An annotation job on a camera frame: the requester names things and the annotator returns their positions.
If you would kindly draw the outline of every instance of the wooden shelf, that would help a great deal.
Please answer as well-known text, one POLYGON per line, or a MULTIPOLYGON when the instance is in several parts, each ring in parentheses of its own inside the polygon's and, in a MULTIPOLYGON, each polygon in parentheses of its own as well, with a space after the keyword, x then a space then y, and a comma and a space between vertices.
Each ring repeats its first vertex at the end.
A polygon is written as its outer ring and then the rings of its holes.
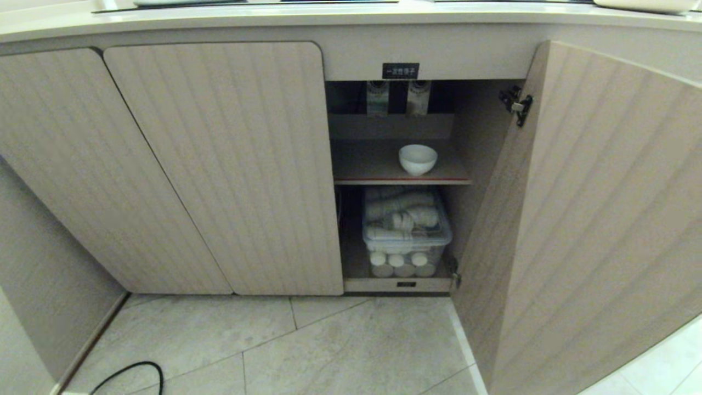
POLYGON ((462 159, 448 140, 332 140, 331 159, 337 185, 472 183, 462 159), (400 166, 397 153, 407 144, 424 144, 439 153, 434 169, 419 177, 400 166))
POLYGON ((371 263, 362 237, 360 213, 354 210, 355 208, 352 207, 345 213, 340 232, 344 292, 449 292, 451 290, 453 279, 446 270, 444 262, 439 264, 434 277, 374 278, 371 275, 371 263))

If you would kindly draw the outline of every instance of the wall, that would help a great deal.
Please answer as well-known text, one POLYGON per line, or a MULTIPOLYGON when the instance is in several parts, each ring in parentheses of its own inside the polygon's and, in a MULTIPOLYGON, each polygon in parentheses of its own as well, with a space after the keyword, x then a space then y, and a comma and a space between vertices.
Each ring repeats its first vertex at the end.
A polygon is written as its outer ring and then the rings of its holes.
POLYGON ((0 213, 0 392, 46 393, 124 290, 1 158, 0 213))

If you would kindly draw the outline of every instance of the electric cord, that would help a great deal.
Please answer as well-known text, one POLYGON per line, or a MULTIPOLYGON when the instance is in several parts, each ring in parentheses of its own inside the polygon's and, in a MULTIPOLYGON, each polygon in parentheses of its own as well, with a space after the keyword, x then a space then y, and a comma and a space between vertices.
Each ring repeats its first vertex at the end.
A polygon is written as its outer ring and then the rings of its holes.
POLYGON ((107 382, 114 379, 115 377, 119 376, 120 374, 126 372, 127 370, 130 370, 131 368, 136 368, 137 366, 141 366, 141 365, 153 366, 159 372, 159 395, 163 395, 163 393, 164 393, 164 371, 161 370, 161 366, 159 366, 157 363, 151 362, 151 361, 141 361, 141 362, 137 362, 137 363, 132 363, 130 366, 127 366, 126 368, 122 368, 122 369, 116 371, 115 373, 112 373, 111 376, 104 379, 100 384, 98 384, 98 386, 95 387, 93 389, 93 391, 90 392, 90 395, 93 395, 94 393, 96 393, 100 389, 100 387, 102 387, 103 385, 105 385, 107 382))

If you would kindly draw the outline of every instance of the door hinge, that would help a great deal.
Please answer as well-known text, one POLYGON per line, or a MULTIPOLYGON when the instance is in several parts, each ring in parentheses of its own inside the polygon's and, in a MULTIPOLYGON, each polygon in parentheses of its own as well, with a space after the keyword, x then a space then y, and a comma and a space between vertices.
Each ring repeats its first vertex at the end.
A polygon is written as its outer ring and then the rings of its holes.
POLYGON ((517 126, 523 127, 529 115, 529 108, 534 101, 531 95, 526 95, 524 100, 519 100, 519 95, 522 93, 522 88, 513 86, 510 91, 500 91, 500 101, 505 105, 510 114, 517 115, 517 126))
POLYGON ((446 267, 453 278, 453 283, 456 285, 456 289, 460 288, 463 279, 461 278, 461 275, 458 274, 458 260, 455 257, 449 257, 446 260, 446 267))

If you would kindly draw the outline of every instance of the baseboard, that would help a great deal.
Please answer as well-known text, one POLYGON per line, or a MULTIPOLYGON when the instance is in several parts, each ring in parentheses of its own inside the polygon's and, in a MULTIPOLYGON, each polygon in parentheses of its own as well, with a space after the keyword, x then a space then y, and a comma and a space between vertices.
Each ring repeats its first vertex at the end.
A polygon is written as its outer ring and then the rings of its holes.
POLYGON ((105 314, 105 317, 100 320, 100 323, 95 327, 93 333, 91 333, 88 341, 82 346, 78 354, 76 354, 76 357, 73 359, 68 369, 66 369, 66 373, 63 374, 63 376, 58 380, 58 383, 51 390, 51 395, 58 395, 65 389, 70 380, 73 378, 73 375, 75 375, 76 371, 78 371, 78 368, 81 367, 85 357, 87 357, 90 350, 93 349, 95 343, 98 342, 100 336, 102 336, 105 329, 107 329, 107 326, 110 325, 112 319, 117 315, 117 313, 119 313, 119 310, 122 308, 122 305, 124 305, 124 302, 126 302, 128 296, 129 292, 125 291, 122 296, 114 301, 110 309, 105 314))

